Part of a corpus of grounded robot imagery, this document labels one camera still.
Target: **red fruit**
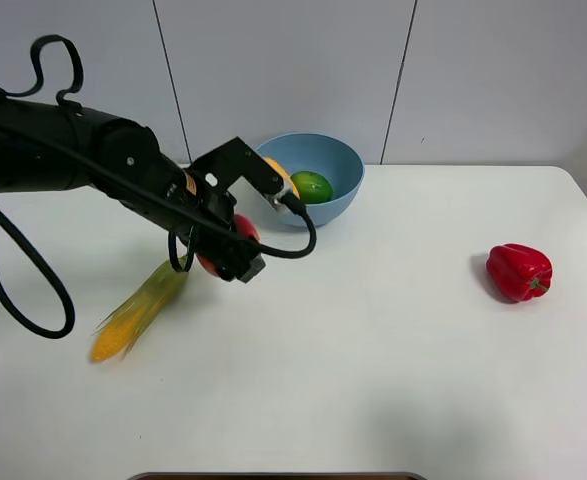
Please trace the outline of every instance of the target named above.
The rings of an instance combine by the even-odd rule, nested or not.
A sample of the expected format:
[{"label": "red fruit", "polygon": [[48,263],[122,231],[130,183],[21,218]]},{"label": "red fruit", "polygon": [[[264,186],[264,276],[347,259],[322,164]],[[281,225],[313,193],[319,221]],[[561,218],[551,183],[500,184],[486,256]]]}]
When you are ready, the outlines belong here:
[{"label": "red fruit", "polygon": [[[253,225],[253,222],[251,222],[251,220],[249,220],[247,217],[245,217],[244,215],[240,215],[239,213],[236,213],[233,216],[233,221],[235,222],[237,232],[240,235],[242,235],[245,238],[250,238],[251,240],[254,240],[256,242],[260,241],[260,232],[257,231],[257,228],[255,228],[255,225]],[[213,276],[219,277],[215,269],[215,265],[213,265],[213,263],[210,260],[206,259],[199,253],[197,254],[197,259],[200,261],[200,264],[204,267],[204,270],[206,270]]]},{"label": "red fruit", "polygon": [[498,288],[516,302],[541,297],[551,288],[551,262],[542,252],[525,245],[493,247],[486,269]]}]

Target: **tabletop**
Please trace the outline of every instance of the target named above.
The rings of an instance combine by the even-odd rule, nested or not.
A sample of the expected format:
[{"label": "tabletop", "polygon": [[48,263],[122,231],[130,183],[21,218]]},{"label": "tabletop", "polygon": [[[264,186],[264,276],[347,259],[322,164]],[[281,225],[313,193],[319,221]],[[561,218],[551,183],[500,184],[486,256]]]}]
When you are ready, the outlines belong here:
[{"label": "tabletop", "polygon": [[[311,256],[266,258],[246,285],[194,267],[133,351],[99,365],[95,328],[165,260],[165,233],[88,188],[4,194],[0,208],[77,310],[51,341],[0,306],[0,480],[587,478],[587,199],[563,170],[368,166]],[[262,240],[306,235],[264,227]],[[508,242],[549,256],[547,295],[508,304],[487,281],[487,252]],[[0,273],[31,318],[61,325],[1,233]]]}]

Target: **black robotic arm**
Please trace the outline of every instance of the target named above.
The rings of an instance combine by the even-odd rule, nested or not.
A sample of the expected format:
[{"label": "black robotic arm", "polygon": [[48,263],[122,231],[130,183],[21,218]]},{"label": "black robotic arm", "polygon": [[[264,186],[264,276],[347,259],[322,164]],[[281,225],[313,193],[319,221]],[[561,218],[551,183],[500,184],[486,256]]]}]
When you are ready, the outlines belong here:
[{"label": "black robotic arm", "polygon": [[[43,85],[39,55],[52,42],[67,47],[74,68],[73,84],[58,92],[57,105],[17,100]],[[83,83],[75,46],[58,35],[42,37],[31,47],[36,84],[22,93],[0,88],[0,192],[68,190],[93,186],[169,232],[173,268],[187,271],[194,254],[206,257],[224,280],[248,282],[264,267],[261,254],[301,258],[315,247],[315,228],[304,205],[287,182],[239,138],[180,168],[159,148],[153,132],[108,113],[65,99]],[[228,188],[244,177],[274,208],[288,207],[304,218],[310,231],[306,248],[284,251],[246,239],[234,223],[235,199]],[[68,293],[28,240],[0,212],[0,225],[33,260],[62,300],[66,323],[59,331],[35,325],[12,304],[0,282],[0,301],[20,323],[47,338],[61,338],[73,327]],[[176,239],[187,246],[178,262]]]}]

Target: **green lime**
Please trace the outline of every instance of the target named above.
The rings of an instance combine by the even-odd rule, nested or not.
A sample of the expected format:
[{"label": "green lime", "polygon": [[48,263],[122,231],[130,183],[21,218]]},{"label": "green lime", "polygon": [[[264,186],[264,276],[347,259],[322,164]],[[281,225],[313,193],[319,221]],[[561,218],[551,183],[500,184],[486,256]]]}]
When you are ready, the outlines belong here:
[{"label": "green lime", "polygon": [[306,205],[328,202],[333,197],[333,187],[319,173],[297,172],[291,176],[291,180],[300,192],[300,200]]}]

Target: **light blue bowl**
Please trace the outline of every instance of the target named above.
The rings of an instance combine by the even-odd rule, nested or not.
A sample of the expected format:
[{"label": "light blue bowl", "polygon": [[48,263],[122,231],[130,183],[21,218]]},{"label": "light blue bowl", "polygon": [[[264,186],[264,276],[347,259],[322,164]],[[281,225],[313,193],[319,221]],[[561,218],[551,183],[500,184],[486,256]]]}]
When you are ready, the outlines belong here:
[{"label": "light blue bowl", "polygon": [[[316,226],[324,225],[344,212],[364,179],[364,162],[355,150],[326,135],[288,133],[263,143],[256,151],[278,162],[289,175],[308,170],[329,181],[333,187],[333,199],[307,206]],[[277,217],[287,225],[304,226],[304,221],[292,213]]]}]

